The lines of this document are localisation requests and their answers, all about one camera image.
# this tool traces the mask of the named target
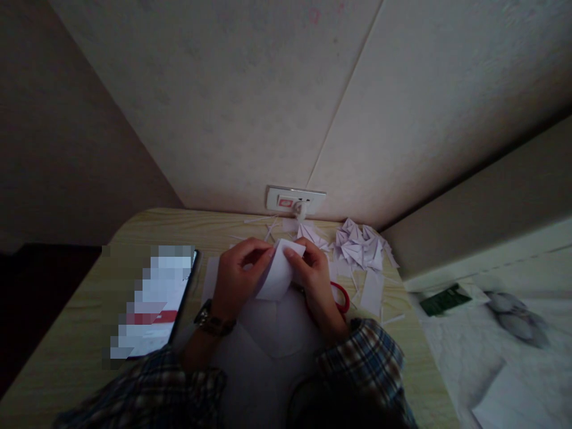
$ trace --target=beige wall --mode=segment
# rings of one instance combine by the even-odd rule
[[[384,231],[403,279],[419,290],[571,246],[571,160],[569,117]]]
[[[47,2],[3,2],[0,28],[0,251],[101,245],[140,210],[182,207]]]
[[[194,209],[379,227],[572,100],[569,1],[50,1]]]

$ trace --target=left hand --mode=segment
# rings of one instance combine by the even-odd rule
[[[250,237],[220,255],[219,273],[214,289],[212,315],[234,320],[250,298],[262,273],[270,264],[274,248],[271,244]],[[244,266],[253,264],[245,271]]]

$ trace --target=plaid shirt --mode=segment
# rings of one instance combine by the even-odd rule
[[[403,353],[374,320],[352,320],[351,336],[318,353],[316,361],[326,383],[340,381],[416,427],[403,392]],[[76,408],[59,414],[54,427],[214,427],[225,386],[226,374],[220,369],[185,374],[166,345]]]

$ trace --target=white power outlet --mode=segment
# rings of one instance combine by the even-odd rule
[[[266,195],[266,208],[276,212],[294,211],[296,201],[307,201],[310,203],[307,214],[313,215],[326,199],[325,192],[306,191],[304,189],[283,188],[281,186],[268,186]]]

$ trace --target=smartphone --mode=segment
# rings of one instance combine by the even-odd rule
[[[140,358],[171,342],[200,256],[184,247],[160,246],[158,256],[151,257],[141,290],[127,305],[125,324],[119,325],[112,358]]]

